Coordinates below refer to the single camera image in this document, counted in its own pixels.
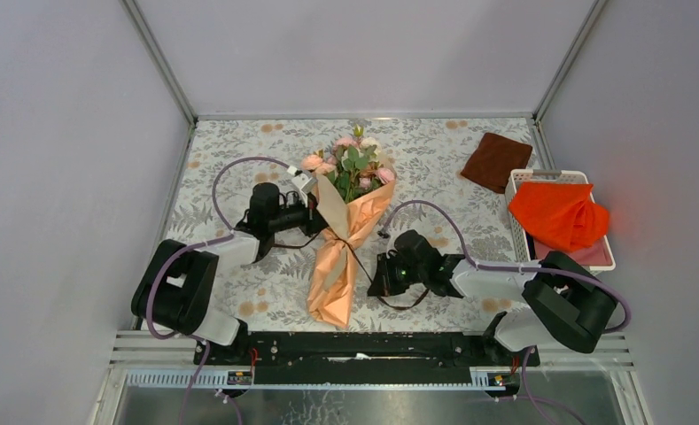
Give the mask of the pale pink fake flower stem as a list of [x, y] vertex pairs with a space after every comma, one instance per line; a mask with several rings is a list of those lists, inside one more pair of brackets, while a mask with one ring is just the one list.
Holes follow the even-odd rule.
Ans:
[[331, 182], [338, 177], [338, 160], [333, 156], [326, 158], [319, 154], [310, 154], [301, 161], [301, 168], [314, 174], [324, 175]]

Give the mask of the peach wrapping paper sheet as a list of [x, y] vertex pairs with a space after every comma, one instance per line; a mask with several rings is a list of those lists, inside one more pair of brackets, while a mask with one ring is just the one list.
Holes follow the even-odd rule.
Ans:
[[326, 176], [311, 174], [317, 179], [312, 190], [317, 211], [328, 227], [321, 231], [324, 242], [316, 252], [307, 310], [317, 321], [346, 328], [359, 271], [349, 246], [355, 251], [368, 239], [392, 201], [396, 182], [347, 203]]

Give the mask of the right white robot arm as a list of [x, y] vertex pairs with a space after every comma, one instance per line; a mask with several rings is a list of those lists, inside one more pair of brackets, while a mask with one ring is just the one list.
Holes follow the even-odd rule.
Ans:
[[415, 284], [442, 298], [487, 296], [525, 305], [488, 326], [481, 351], [495, 365], [548, 342], [591, 353], [619, 304], [616, 295], [562, 252], [551, 251], [542, 260], [526, 263], [476, 262], [464, 254], [443, 254], [409, 230], [377, 256], [367, 294], [386, 300]]

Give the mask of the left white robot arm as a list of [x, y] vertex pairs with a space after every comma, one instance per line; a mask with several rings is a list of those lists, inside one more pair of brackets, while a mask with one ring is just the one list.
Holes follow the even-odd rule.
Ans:
[[211, 307], [217, 270], [264, 259], [277, 246], [279, 232], [298, 229], [315, 238], [326, 227], [316, 195], [302, 189], [283, 193], [273, 183], [259, 183], [230, 234], [202, 243], [166, 239], [159, 244], [132, 297], [131, 312], [149, 328], [212, 343], [223, 361], [236, 364], [248, 352], [246, 325]]

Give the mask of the large pink fake rose stem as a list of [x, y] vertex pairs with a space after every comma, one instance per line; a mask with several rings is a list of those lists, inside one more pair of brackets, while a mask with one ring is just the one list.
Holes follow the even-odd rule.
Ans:
[[333, 150], [335, 170], [332, 172], [334, 187], [344, 197], [353, 195], [356, 181], [359, 178], [361, 159], [358, 143], [351, 137], [338, 139]]

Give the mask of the dark brown ribbon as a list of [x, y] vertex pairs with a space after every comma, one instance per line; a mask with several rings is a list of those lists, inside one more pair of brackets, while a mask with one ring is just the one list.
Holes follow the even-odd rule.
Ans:
[[[274, 243], [273, 248], [285, 249], [285, 250], [302, 250], [302, 249], [308, 247], [308, 245], [311, 244], [319, 235], [320, 235], [320, 233], [316, 233], [316, 234], [312, 235], [312, 236], [311, 236], [309, 239], [307, 239], [302, 245], [293, 245], [293, 244], [285, 244], [285, 243]], [[367, 271], [366, 267], [361, 263], [361, 261], [359, 260], [359, 257], [356, 255], [355, 251], [353, 250], [353, 248], [352, 248], [351, 246], [349, 246], [349, 251], [350, 251], [350, 253], [352, 254], [352, 256], [353, 256], [355, 262], [357, 263], [357, 265], [360, 267], [361, 271], [366, 275], [366, 277], [368, 278], [369, 281], [372, 281], [372, 278], [371, 278], [369, 272]], [[425, 290], [425, 291], [415, 300], [415, 302], [414, 302], [412, 305], [407, 305], [407, 306], [391, 305], [391, 304], [389, 304], [389, 303], [385, 300], [384, 297], [380, 297], [380, 296], [374, 296], [374, 297], [375, 297], [382, 305], [385, 305], [385, 306], [387, 306], [387, 307], [390, 307], [390, 308], [392, 308], [392, 309], [395, 310], [395, 311], [403, 312], [403, 311], [410, 310], [410, 309], [412, 309], [412, 308], [418, 306], [419, 304], [421, 304], [422, 301], [425, 300], [425, 298], [428, 296], [429, 293], [430, 293], [430, 290]]]

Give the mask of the pink fake rose spray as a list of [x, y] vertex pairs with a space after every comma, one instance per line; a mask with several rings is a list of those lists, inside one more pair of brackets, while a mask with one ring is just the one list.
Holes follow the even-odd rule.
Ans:
[[348, 172], [344, 200], [349, 203], [396, 181], [391, 162], [382, 155], [377, 139], [356, 138], [345, 152], [342, 166]]

